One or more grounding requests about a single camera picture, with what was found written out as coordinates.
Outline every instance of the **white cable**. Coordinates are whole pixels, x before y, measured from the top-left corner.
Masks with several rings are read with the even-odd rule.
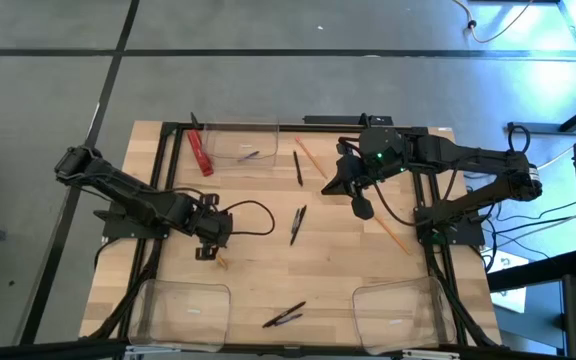
[[[559,225],[561,225],[561,224],[563,224],[563,223],[565,223],[565,222],[568,222],[568,221],[570,221],[570,220],[572,220],[572,219],[576,219],[576,215],[570,216],[570,217],[568,217],[568,218],[566,218],[566,219],[564,219],[564,220],[558,221],[558,222],[556,222],[556,223],[554,223],[554,224],[550,224],[550,225],[541,227],[541,228],[539,228],[539,229],[535,229],[535,230],[529,231],[529,232],[527,232],[527,233],[525,233],[525,234],[519,235],[519,236],[517,236],[514,240],[519,240],[519,239],[521,239],[522,237],[526,237],[526,236],[528,236],[528,235],[530,235],[530,234],[534,234],[534,233],[537,233],[537,232],[540,232],[540,231],[544,231],[544,230],[546,230],[546,229],[550,229],[550,228],[555,227],[555,226],[559,226]]]
[[[569,147],[568,149],[564,150],[564,152],[562,152],[561,154],[555,156],[552,160],[548,161],[547,163],[539,166],[537,169],[541,170],[543,168],[545,168],[546,166],[550,166],[551,164],[553,164],[555,161],[559,160],[562,156],[566,155],[570,150],[572,150],[575,147],[575,145],[573,144],[571,147]]]
[[[461,2],[461,0],[452,0],[454,3],[456,3],[457,5],[461,6],[464,11],[466,11],[466,15],[468,15],[468,22],[470,23],[473,19],[472,17],[472,12],[470,12],[470,9],[468,9],[468,6],[466,6],[466,4],[464,4],[463,2]],[[521,10],[521,12],[519,13],[519,15],[517,15],[517,17],[510,22],[510,24],[508,24],[508,26],[506,26],[503,30],[501,30],[500,32],[497,33],[497,35],[491,37],[490,39],[487,40],[480,40],[479,38],[477,38],[477,34],[475,33],[475,26],[468,26],[468,28],[470,29],[470,32],[472,32],[472,38],[475,39],[476,42],[480,43],[480,44],[485,44],[487,42],[491,42],[493,40],[495,40],[496,38],[500,37],[501,34],[505,33],[506,30],[508,30],[517,20],[519,20],[519,18],[521,17],[521,15],[524,14],[524,12],[526,12],[526,10],[528,10],[528,7],[530,6],[530,4],[532,4],[534,2],[534,0],[530,0],[528,2],[528,4],[526,4],[526,6],[523,8],[523,10]]]

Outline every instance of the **wooden pencil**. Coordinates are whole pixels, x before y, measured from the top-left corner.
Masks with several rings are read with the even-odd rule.
[[[388,234],[390,234],[390,237],[393,238],[393,240],[395,240],[397,242],[397,244],[399,244],[399,246],[401,246],[402,249],[404,249],[404,251],[406,252],[406,254],[408,255],[412,255],[410,253],[410,250],[408,250],[408,248],[406,247],[406,245],[404,245],[403,242],[401,242],[401,240],[399,240],[399,238],[397,237],[397,235],[395,235],[395,233],[392,232],[392,230],[390,230],[390,228],[388,227],[388,225],[386,225],[386,222],[384,222],[384,220],[382,218],[380,218],[379,216],[375,215],[375,220],[377,220],[377,222],[379,224],[381,224],[381,227],[384,228],[384,230],[386,230],[386,232]]]
[[[299,137],[295,138],[295,141],[297,141],[297,144],[299,144],[299,146],[301,146],[301,148],[304,150],[304,152],[306,153],[306,155],[308,156],[308,158],[310,158],[310,161],[312,161],[313,164],[315,164],[315,167],[317,168],[317,170],[319,170],[319,172],[321,173],[321,175],[324,177],[324,179],[328,180],[328,176],[326,176],[326,173],[324,172],[324,169],[322,169],[321,165],[319,165],[319,163],[317,162],[317,160],[315,160],[315,157],[312,156],[312,154],[310,153],[310,151],[308,151],[308,149],[306,148],[306,145],[304,145],[304,143],[301,142],[301,139]]]

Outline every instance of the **wooden tabletop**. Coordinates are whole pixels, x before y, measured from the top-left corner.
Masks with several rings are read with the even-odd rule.
[[[161,124],[135,122],[123,171],[149,181]],[[454,141],[449,128],[431,128],[430,132]],[[375,219],[363,221],[355,217],[349,197],[321,195],[327,180],[295,143],[295,136],[302,139],[331,179],[339,158],[335,144],[340,135],[280,132],[274,166],[217,167],[209,177],[202,176],[184,136],[175,187],[216,192],[221,197],[220,208],[242,200],[257,200],[265,204],[276,219],[275,231],[268,236],[230,237],[228,248],[219,251],[228,263],[227,270],[217,262],[194,259],[195,248],[199,246],[197,237],[173,231],[164,242],[158,280],[223,284],[229,289],[226,343],[360,346],[353,323],[353,292],[364,286],[428,275],[415,229],[393,220],[374,190],[366,191],[365,196],[372,201],[375,214],[385,220],[411,255],[406,254]],[[166,174],[171,147],[172,141],[168,141],[162,174]],[[303,187],[296,180],[293,150],[299,155]],[[449,172],[438,176],[441,193],[446,190],[449,178]],[[392,177],[381,184],[381,189],[393,211],[411,221],[415,207],[411,174]],[[465,191],[460,174],[450,198],[459,197]],[[295,210],[304,205],[308,205],[308,210],[291,247],[290,230]],[[232,213],[236,231],[266,231],[270,227],[268,215],[254,205],[234,208]],[[125,294],[135,244],[134,239],[118,241],[101,254],[81,335],[96,330]],[[480,258],[466,246],[451,246],[451,251],[463,304],[486,334],[500,342]],[[262,329],[264,322],[300,301],[307,302],[301,311],[302,318]]]

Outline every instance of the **concrete floor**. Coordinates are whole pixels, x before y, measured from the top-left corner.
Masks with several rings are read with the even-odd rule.
[[[0,47],[114,48],[129,3],[0,0]],[[471,8],[485,37],[521,5],[473,2]],[[128,48],[576,50],[555,5],[531,7],[486,45],[464,36],[464,22],[449,0],[150,0],[140,5]],[[19,329],[12,324],[24,317],[63,201],[65,189],[52,168],[67,146],[85,138],[109,64],[106,57],[0,58],[0,227],[8,231],[0,242],[0,346],[16,341]],[[452,127],[463,145],[505,150],[506,122],[561,122],[576,113],[576,61],[124,58],[97,147],[119,167],[134,120],[185,121],[190,111],[200,119],[276,115],[286,122],[306,114],[389,114],[399,125]],[[575,141],[534,136],[528,155],[541,164]],[[569,159],[543,171],[544,196],[504,203],[504,216],[574,201]],[[92,210],[104,206],[82,196],[39,342],[77,336],[102,228]],[[523,243],[549,255],[575,250],[576,224]],[[514,244],[505,250],[540,259]]]

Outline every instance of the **plastic container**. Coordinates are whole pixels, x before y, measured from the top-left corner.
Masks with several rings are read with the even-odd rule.
[[[279,142],[277,118],[221,119],[204,123],[203,151],[213,168],[274,166]]]
[[[135,299],[128,339],[133,345],[217,352],[226,341],[230,290],[148,280]]]
[[[361,287],[352,296],[355,326],[371,355],[452,342],[455,324],[433,277]]]

